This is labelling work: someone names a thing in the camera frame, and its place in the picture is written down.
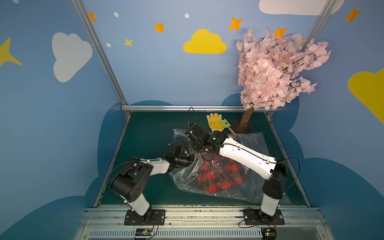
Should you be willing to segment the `red black plaid shirt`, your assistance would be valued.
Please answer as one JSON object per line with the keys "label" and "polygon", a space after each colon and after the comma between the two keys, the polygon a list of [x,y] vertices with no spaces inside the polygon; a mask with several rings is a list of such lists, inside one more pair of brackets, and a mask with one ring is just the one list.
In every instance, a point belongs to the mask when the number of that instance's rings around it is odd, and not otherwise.
{"label": "red black plaid shirt", "polygon": [[198,167],[198,189],[213,194],[241,185],[251,176],[240,163],[220,155]]}

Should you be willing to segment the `clear plastic vacuum bag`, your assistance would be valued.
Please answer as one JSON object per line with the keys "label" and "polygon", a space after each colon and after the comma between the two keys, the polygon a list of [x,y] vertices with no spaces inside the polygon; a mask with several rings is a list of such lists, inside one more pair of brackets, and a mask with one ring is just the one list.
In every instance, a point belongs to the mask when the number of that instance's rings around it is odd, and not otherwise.
{"label": "clear plastic vacuum bag", "polygon": [[[190,140],[185,135],[186,130],[173,129],[173,131],[174,138],[177,138],[177,141],[175,141],[176,143],[181,143],[181,140],[178,138],[185,142]],[[252,150],[267,156],[270,155],[264,134],[262,132],[235,135],[228,134],[228,136],[232,137],[237,142]],[[203,190],[199,190],[197,182],[198,167],[202,166],[204,161],[211,161],[212,159],[212,154],[203,153],[203,156],[201,154],[195,154],[195,160],[192,162],[192,164],[187,167],[179,167],[178,169],[171,171],[170,175],[177,188],[185,192],[199,195],[235,199],[246,201],[252,204],[261,204],[263,198],[262,187],[264,185],[265,179],[245,166],[244,167],[251,173],[251,176],[247,178],[243,184],[213,194],[207,194]]]}

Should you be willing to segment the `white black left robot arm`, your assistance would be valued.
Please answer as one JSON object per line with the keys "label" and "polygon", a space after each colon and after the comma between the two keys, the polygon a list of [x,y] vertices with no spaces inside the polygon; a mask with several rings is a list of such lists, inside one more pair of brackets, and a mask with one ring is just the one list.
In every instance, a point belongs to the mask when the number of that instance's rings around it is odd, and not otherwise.
{"label": "white black left robot arm", "polygon": [[151,160],[131,156],[120,164],[120,170],[110,183],[111,189],[127,203],[134,216],[147,222],[152,218],[152,206],[143,191],[151,176],[168,174],[176,167],[187,167],[194,160],[195,150],[192,141],[183,145],[169,143],[169,150],[163,158]]}

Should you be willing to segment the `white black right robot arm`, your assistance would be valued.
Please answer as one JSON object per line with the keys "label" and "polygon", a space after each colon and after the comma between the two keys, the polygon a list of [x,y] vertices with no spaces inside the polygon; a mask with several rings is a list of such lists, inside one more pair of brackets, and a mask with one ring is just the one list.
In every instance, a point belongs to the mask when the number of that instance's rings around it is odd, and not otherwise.
{"label": "white black right robot arm", "polygon": [[265,179],[259,215],[269,218],[275,215],[286,190],[288,177],[284,163],[254,151],[220,131],[209,134],[196,123],[191,124],[185,134],[198,152],[232,159]]}

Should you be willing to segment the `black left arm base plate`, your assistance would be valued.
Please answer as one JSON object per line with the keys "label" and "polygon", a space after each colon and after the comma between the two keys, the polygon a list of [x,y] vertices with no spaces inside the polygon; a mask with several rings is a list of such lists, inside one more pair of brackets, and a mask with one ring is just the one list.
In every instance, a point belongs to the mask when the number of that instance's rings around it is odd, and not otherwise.
{"label": "black left arm base plate", "polygon": [[133,210],[128,210],[125,216],[125,226],[149,226],[156,223],[158,226],[165,224],[166,210],[149,209],[143,216]]}

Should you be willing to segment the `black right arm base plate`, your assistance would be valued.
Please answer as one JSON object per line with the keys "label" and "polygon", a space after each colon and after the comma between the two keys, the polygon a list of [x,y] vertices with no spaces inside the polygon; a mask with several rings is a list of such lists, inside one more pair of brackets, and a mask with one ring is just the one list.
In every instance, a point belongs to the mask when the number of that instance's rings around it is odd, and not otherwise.
{"label": "black right arm base plate", "polygon": [[243,209],[243,216],[245,224],[247,226],[258,226],[258,225],[285,225],[285,220],[282,212],[277,209],[273,216],[269,216],[263,213],[261,210],[256,209]]}

